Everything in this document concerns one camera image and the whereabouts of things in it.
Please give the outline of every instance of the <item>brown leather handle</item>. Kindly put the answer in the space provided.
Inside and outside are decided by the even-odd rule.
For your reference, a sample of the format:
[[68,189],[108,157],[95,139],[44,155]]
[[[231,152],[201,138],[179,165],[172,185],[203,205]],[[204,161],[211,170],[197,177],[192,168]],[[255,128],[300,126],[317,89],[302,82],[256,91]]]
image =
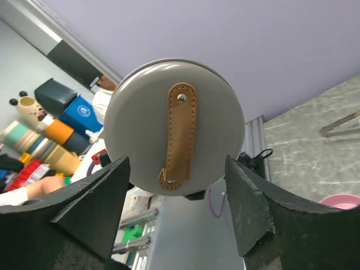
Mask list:
[[196,128],[197,95],[187,83],[172,86],[168,93],[168,154],[159,183],[176,190],[190,181]]

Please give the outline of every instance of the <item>round gray lid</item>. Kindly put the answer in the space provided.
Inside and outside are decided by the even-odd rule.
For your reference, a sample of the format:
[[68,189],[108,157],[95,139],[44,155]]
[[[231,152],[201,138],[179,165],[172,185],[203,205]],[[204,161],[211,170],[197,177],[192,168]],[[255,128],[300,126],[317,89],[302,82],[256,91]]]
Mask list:
[[[197,120],[191,180],[174,191],[159,184],[167,161],[168,93],[177,83],[197,92]],[[130,182],[165,196],[189,195],[224,176],[227,155],[238,158],[245,135],[244,115],[230,85],[212,69],[188,60],[164,59],[129,74],[114,92],[104,122],[112,161],[130,158]]]

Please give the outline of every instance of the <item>white logo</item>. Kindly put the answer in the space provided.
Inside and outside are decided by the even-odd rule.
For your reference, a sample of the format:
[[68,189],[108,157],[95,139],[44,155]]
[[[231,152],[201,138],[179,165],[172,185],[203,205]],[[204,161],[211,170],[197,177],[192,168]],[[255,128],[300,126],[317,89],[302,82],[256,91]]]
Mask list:
[[84,106],[84,105],[80,105],[78,107],[78,113],[79,115],[81,115],[82,117],[89,117],[91,114],[91,111],[88,107]]

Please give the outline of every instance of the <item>bear ear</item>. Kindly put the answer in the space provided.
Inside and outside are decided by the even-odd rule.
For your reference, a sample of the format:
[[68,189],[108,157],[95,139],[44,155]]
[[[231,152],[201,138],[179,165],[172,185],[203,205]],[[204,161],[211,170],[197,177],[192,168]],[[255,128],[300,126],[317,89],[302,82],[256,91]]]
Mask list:
[[26,97],[28,95],[28,93],[26,93],[25,91],[21,91],[20,93],[19,93],[19,96],[20,97]]
[[12,105],[12,106],[16,106],[17,105],[17,100],[12,98],[9,100],[9,103]]

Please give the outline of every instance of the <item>blue trash can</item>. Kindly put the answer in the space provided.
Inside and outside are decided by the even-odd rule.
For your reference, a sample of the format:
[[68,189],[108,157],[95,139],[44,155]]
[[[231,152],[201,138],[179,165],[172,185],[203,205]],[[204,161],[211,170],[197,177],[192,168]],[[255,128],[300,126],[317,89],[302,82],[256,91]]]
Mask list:
[[88,138],[85,134],[87,129],[96,132],[102,128],[102,124],[96,119],[92,105],[81,95],[78,95],[65,109],[59,119],[86,138]]

